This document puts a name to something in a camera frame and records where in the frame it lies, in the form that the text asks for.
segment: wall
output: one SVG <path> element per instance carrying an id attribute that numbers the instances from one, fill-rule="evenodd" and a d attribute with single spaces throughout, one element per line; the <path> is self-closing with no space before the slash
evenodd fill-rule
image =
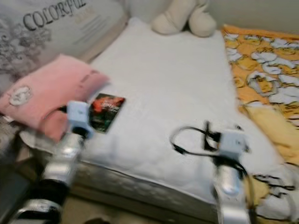
<path id="1" fill-rule="evenodd" d="M 132 16 L 150 22 L 171 0 L 126 0 Z M 210 12 L 222 24 L 299 34 L 299 0 L 211 0 Z"/>

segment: yellow blanket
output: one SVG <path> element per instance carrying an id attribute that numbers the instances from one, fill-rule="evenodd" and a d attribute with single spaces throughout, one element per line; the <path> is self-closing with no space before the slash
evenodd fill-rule
<path id="1" fill-rule="evenodd" d="M 299 166 L 299 35 L 232 26 L 224 26 L 222 34 L 239 110 L 263 130 L 286 163 Z M 271 186 L 253 182 L 258 206 Z"/>

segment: white mattress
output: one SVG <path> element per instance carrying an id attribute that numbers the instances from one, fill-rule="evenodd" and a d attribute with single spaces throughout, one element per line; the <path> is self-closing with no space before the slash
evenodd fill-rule
<path id="1" fill-rule="evenodd" d="M 96 134 L 86 145 L 83 160 L 93 165 L 82 166 L 84 184 L 107 186 L 120 195 L 127 188 L 133 198 L 154 184 L 157 192 L 161 188 L 156 200 L 171 200 L 165 190 L 169 189 L 180 192 L 172 203 L 184 206 L 179 195 L 185 195 L 214 204 L 210 159 L 182 156 L 169 143 L 174 129 L 203 127 L 205 120 L 212 122 L 213 130 L 235 124 L 244 129 L 251 153 L 244 154 L 241 163 L 249 172 L 266 171 L 281 162 L 264 134 L 236 109 L 235 87 L 219 31 L 206 39 L 189 32 L 162 36 L 133 18 L 92 66 L 111 78 L 101 92 L 127 101 L 108 134 Z M 185 132 L 178 143 L 202 152 L 201 139 L 198 133 Z M 111 170 L 126 178 L 120 180 Z"/>

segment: white stuffed animal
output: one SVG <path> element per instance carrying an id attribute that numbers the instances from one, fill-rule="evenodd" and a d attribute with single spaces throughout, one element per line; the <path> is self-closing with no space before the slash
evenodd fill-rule
<path id="1" fill-rule="evenodd" d="M 179 33 L 189 20 L 191 31 L 199 37 L 211 36 L 216 30 L 216 21 L 208 13 L 210 0 L 173 0 L 169 8 L 152 22 L 157 33 Z"/>

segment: floor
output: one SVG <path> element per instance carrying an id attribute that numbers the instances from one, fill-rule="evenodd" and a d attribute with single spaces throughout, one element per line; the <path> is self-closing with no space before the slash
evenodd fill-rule
<path id="1" fill-rule="evenodd" d="M 77 197 L 67 199 L 64 205 L 62 224 L 83 224 L 95 217 L 101 217 L 111 224 L 160 224 L 146 217 Z"/>

